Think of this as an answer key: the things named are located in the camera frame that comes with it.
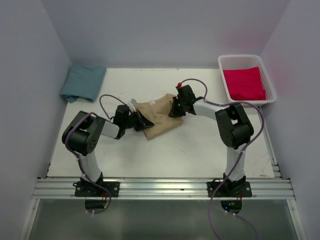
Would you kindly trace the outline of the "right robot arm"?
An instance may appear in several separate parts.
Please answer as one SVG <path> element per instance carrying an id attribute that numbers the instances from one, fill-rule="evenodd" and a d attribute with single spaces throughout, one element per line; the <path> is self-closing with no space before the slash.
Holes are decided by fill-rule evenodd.
<path id="1" fill-rule="evenodd" d="M 254 128 L 240 103 L 227 106 L 209 104 L 196 97 L 189 85 L 179 83 L 173 98 L 169 117 L 183 117 L 187 113 L 216 121 L 219 136 L 227 149 L 226 169 L 223 174 L 223 192 L 235 196 L 246 183 L 245 146 L 251 141 Z"/>

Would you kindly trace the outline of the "beige t shirt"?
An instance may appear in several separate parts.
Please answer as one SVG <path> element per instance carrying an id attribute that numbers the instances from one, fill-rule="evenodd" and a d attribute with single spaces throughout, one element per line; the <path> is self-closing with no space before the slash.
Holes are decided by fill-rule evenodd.
<path id="1" fill-rule="evenodd" d="M 154 139 L 182 125 L 181 117 L 169 117 L 174 97 L 175 95 L 167 93 L 159 99 L 134 104 L 135 109 L 139 110 L 147 120 L 154 124 L 153 127 L 143 131 L 147 140 Z"/>

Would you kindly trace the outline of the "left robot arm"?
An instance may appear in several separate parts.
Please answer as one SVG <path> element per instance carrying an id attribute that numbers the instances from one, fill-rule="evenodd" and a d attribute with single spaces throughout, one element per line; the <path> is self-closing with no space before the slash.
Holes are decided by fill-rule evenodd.
<path id="1" fill-rule="evenodd" d="M 79 111 L 62 134 L 62 143 L 76 157 L 81 171 L 80 179 L 87 182 L 87 192 L 96 197 L 104 190 L 103 174 L 95 155 L 101 136 L 119 140 L 127 129 L 140 132 L 154 126 L 139 110 L 132 111 L 126 104 L 117 107 L 112 120 L 94 112 Z"/>

